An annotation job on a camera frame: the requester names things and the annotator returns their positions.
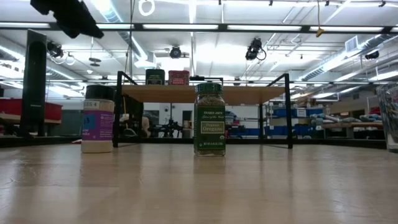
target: glass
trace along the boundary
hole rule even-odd
[[[225,155],[225,102],[223,87],[215,83],[196,86],[194,149],[197,156]]]

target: black speaker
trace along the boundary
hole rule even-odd
[[[37,126],[38,136],[44,136],[47,36],[28,30],[26,46],[21,129]]]

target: shelf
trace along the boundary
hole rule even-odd
[[[13,124],[19,124],[21,120],[21,116],[14,115],[14,114],[0,114],[0,118],[5,119],[8,122]],[[45,124],[61,124],[61,120],[52,120],[52,119],[45,119]]]
[[[223,98],[228,105],[255,105],[280,96],[284,87],[224,86]],[[124,85],[124,94],[145,103],[194,103],[194,86]]]
[[[340,122],[340,123],[332,123],[332,124],[323,124],[322,127],[323,128],[357,128],[357,127],[381,128],[381,127],[383,127],[383,124],[381,122],[350,122],[350,123]]]

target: red box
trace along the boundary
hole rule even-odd
[[[189,85],[189,72],[169,71],[169,85]]]
[[[0,113],[21,115],[22,99],[0,99]],[[45,103],[45,119],[61,120],[62,105]]]

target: black lid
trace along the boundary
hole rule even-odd
[[[201,83],[195,87],[195,92],[200,93],[222,93],[223,86],[218,83]]]
[[[109,86],[89,85],[86,89],[86,99],[112,100],[115,90]]]

